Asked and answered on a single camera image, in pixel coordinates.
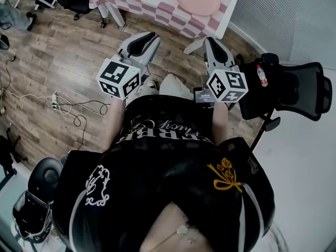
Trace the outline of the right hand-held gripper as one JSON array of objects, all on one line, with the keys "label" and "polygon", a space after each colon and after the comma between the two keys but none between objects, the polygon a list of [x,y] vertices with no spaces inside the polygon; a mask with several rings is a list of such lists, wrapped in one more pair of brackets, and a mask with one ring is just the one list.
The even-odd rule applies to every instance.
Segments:
[{"label": "right hand-held gripper", "polygon": [[[235,65],[230,50],[218,39],[206,37],[204,54],[209,75],[206,84],[215,101],[229,106],[237,103],[248,92],[248,86],[245,74]],[[217,66],[218,62],[231,67]]]}]

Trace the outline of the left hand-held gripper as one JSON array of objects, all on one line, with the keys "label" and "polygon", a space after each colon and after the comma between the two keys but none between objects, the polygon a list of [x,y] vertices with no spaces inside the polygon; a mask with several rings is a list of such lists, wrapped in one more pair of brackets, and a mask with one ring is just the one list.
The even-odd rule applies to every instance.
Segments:
[{"label": "left hand-held gripper", "polygon": [[155,32],[147,31],[126,39],[118,53],[104,60],[96,81],[100,90],[120,100],[126,99],[143,84],[146,66],[152,61],[161,42]]}]

